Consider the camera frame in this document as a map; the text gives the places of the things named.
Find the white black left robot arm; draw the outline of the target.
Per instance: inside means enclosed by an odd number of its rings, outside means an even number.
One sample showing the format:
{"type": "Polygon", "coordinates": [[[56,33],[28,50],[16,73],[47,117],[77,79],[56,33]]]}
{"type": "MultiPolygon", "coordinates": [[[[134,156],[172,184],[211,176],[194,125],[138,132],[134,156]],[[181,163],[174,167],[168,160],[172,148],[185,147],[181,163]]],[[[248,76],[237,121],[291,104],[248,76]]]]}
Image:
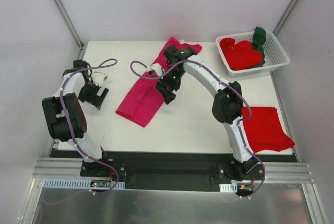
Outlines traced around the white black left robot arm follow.
{"type": "Polygon", "coordinates": [[[97,110],[109,90],[99,95],[107,74],[90,69],[83,60],[73,61],[73,67],[63,72],[62,84],[55,94],[42,100],[42,108],[50,136],[74,147],[98,176],[110,172],[105,151],[87,133],[87,120],[81,102],[87,102],[97,110]]]}

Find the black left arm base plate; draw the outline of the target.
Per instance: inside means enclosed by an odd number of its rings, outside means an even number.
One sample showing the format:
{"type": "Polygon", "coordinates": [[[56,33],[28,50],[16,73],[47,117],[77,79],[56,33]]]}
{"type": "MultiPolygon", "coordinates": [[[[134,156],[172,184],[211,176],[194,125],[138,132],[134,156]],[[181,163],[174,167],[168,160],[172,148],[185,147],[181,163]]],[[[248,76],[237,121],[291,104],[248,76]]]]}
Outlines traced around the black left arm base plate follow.
{"type": "MultiPolygon", "coordinates": [[[[112,166],[116,172],[118,173],[118,177],[120,180],[126,177],[126,161],[113,159],[104,161],[104,163],[112,166]]],[[[80,176],[82,177],[99,177],[99,178],[107,178],[111,174],[112,170],[109,167],[101,165],[96,162],[82,162],[80,169],[80,176]]]]}

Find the magenta t shirt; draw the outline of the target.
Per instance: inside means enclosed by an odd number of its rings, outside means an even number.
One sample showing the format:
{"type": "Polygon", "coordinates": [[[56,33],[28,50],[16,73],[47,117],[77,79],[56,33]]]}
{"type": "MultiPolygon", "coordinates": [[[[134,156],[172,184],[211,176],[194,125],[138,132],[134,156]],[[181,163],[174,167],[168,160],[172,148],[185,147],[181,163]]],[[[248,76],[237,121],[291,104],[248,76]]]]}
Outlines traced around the magenta t shirt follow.
{"type": "MultiPolygon", "coordinates": [[[[202,50],[202,46],[199,44],[181,43],[176,38],[171,37],[165,43],[159,55],[155,59],[151,58],[151,63],[158,63],[165,70],[169,69],[170,66],[166,63],[163,52],[172,45],[178,50],[186,47],[191,47],[197,53],[202,50]]],[[[155,88],[156,83],[156,80],[139,78],[124,97],[115,113],[141,127],[146,127],[164,104],[163,96],[155,88]]]]}

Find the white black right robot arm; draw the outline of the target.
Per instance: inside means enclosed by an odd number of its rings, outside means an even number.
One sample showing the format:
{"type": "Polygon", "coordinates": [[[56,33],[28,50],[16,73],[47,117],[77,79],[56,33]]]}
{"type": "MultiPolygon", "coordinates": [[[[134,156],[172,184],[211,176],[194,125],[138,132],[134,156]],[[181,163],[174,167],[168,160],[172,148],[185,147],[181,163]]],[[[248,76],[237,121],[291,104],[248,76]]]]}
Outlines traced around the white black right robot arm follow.
{"type": "Polygon", "coordinates": [[[229,82],[219,77],[190,47],[178,50],[170,46],[163,51],[163,56],[170,69],[160,76],[156,90],[162,94],[165,104],[176,98],[175,91],[180,88],[185,73],[197,79],[213,96],[212,114],[223,124],[232,145],[234,161],[226,166],[224,175],[236,181],[247,179],[253,174],[258,160],[243,126],[246,118],[242,109],[247,103],[242,97],[241,85],[237,81],[229,82]]]}

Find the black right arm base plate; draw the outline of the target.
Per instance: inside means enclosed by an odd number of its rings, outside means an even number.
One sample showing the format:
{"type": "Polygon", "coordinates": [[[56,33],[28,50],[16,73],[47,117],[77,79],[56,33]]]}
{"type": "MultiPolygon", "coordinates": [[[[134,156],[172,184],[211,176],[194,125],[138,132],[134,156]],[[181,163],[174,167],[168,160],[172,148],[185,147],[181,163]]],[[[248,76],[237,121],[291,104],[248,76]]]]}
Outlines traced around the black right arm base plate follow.
{"type": "Polygon", "coordinates": [[[256,159],[251,158],[245,162],[236,160],[221,162],[218,164],[219,178],[221,180],[262,180],[264,167],[256,159]]]}

